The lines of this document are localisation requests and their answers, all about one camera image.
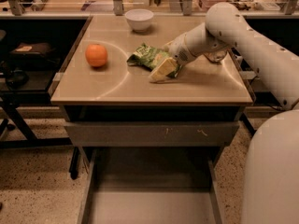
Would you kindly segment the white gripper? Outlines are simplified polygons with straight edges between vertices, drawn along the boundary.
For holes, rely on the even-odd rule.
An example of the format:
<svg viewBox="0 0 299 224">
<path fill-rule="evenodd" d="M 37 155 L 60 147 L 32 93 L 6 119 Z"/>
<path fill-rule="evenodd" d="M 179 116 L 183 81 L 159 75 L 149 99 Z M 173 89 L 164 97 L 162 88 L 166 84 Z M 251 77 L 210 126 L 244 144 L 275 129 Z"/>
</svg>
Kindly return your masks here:
<svg viewBox="0 0 299 224">
<path fill-rule="evenodd" d="M 185 35 L 180 35 L 164 44 L 162 49 L 172 58 L 164 59 L 151 71 L 149 74 L 149 81 L 151 83 L 164 82 L 169 78 L 175 77 L 178 71 L 178 64 L 185 65 L 196 59 L 187 48 Z"/>
</svg>

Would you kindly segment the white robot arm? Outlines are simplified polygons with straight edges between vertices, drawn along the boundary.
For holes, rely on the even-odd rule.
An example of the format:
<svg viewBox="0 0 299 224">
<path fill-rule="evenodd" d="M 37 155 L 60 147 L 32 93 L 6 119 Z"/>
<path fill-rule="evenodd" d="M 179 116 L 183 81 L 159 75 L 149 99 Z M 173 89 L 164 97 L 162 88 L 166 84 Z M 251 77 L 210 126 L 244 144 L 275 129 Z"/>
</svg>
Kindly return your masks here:
<svg viewBox="0 0 299 224">
<path fill-rule="evenodd" d="M 253 135 L 245 164 L 241 224 L 299 224 L 299 57 L 249 26 L 226 2 L 163 49 L 179 65 L 235 48 L 284 108 Z"/>
</svg>

